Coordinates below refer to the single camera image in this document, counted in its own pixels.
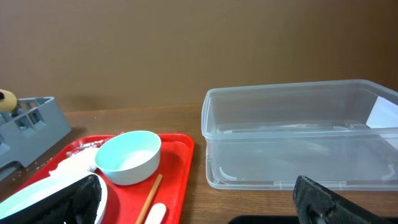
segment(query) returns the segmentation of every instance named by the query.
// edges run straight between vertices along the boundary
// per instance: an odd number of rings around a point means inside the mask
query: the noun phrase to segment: plate
[[[94,173],[85,171],[68,175],[55,175],[31,184],[7,198],[3,203],[0,203],[0,219],[19,212],[91,174]],[[101,201],[98,205],[95,224],[101,223],[105,213],[106,200],[108,198],[108,190],[105,181],[99,175],[97,176],[101,186]]]

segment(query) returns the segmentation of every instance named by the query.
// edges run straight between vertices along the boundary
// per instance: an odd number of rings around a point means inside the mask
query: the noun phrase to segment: clear plastic container
[[[216,189],[398,190],[398,93],[366,80],[210,90],[202,110]]]

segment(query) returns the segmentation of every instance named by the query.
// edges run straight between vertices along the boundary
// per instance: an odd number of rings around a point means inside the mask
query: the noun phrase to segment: gray plastic basket
[[[54,97],[19,99],[12,113],[0,112],[0,180],[27,167],[70,130]]]

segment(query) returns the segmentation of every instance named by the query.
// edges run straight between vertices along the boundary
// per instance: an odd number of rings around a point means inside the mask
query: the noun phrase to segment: red tray
[[[56,169],[58,163],[67,158],[67,152],[77,150],[82,144],[99,141],[112,136],[88,136],[73,141],[63,148],[49,163],[37,171],[18,190],[38,180],[49,177],[49,171]],[[162,223],[178,223],[180,220],[194,142],[191,137],[184,134],[159,134],[159,136],[162,140],[160,164],[156,172],[145,181],[130,186],[114,185],[97,169],[96,173],[105,180],[108,186],[108,201],[106,202],[106,211],[102,224],[135,223],[158,174],[162,174],[163,178],[152,204],[163,203],[166,205],[167,212]]]

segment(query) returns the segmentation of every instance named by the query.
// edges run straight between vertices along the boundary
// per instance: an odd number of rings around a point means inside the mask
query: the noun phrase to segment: wooden tabletop
[[[156,133],[184,133],[195,140],[192,166],[181,223],[227,223],[238,215],[295,215],[292,191],[216,190],[205,174],[206,141],[201,135],[201,105],[164,106],[66,113],[72,131],[28,168],[20,168],[0,182],[0,201],[30,178],[63,147],[93,134],[117,134],[144,129]],[[398,192],[338,192],[376,215],[398,214]]]

